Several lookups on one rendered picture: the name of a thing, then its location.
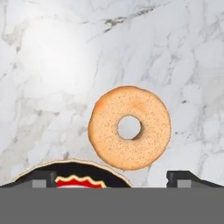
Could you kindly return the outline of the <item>black plate with red centre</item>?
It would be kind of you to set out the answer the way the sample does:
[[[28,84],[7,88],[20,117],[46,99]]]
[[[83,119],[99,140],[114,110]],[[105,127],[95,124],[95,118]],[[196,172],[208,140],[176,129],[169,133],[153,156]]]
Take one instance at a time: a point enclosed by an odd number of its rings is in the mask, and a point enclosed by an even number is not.
[[[56,172],[55,188],[103,189],[131,187],[131,183],[124,176],[108,167],[77,159],[59,160],[38,165],[19,175],[14,181],[36,171]]]

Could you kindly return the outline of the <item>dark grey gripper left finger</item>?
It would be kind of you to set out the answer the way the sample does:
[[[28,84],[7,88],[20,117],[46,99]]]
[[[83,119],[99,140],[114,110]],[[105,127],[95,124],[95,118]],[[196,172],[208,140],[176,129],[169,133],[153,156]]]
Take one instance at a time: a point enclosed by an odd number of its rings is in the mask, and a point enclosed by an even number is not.
[[[14,182],[2,185],[2,188],[55,188],[55,179],[55,171],[32,171]]]

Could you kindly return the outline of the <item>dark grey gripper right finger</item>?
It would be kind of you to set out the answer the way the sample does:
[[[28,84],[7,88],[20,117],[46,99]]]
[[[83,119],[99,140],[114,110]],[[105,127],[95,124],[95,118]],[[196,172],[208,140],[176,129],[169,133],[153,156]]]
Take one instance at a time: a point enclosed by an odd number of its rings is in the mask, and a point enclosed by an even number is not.
[[[203,188],[203,187],[220,187],[213,182],[202,180],[192,174],[190,171],[168,171],[166,173],[167,188]]]

